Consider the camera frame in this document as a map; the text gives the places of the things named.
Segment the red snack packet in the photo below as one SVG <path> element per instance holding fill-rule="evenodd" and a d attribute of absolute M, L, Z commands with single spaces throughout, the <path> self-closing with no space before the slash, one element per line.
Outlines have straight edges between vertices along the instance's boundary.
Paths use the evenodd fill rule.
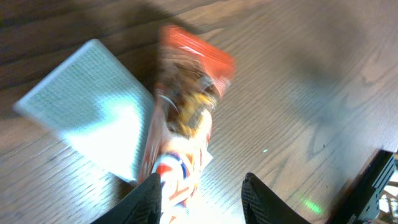
<path fill-rule="evenodd" d="M 161 223 L 184 223 L 211 161 L 213 113 L 229 87 L 234 59 L 179 26 L 160 33 L 159 76 L 140 179 L 159 174 Z"/>

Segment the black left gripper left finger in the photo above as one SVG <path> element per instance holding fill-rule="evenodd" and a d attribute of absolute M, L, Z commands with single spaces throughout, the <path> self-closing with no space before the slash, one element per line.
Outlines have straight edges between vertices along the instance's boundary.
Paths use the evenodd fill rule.
<path fill-rule="evenodd" d="M 159 224 L 161 197 L 160 175 L 153 173 L 92 224 Z"/>

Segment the white green medicine box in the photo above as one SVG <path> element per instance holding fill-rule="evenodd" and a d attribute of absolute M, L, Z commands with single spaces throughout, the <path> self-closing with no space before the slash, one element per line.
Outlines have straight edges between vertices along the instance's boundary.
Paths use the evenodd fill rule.
<path fill-rule="evenodd" d="M 82 45 L 14 108 L 102 169 L 138 182 L 154 99 L 98 39 Z"/>

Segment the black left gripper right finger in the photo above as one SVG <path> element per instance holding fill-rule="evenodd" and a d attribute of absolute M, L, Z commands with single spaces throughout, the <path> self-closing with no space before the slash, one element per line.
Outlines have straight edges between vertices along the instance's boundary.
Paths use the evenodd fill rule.
<path fill-rule="evenodd" d="M 253 173 L 245 175 L 241 201 L 246 224 L 309 224 Z"/>

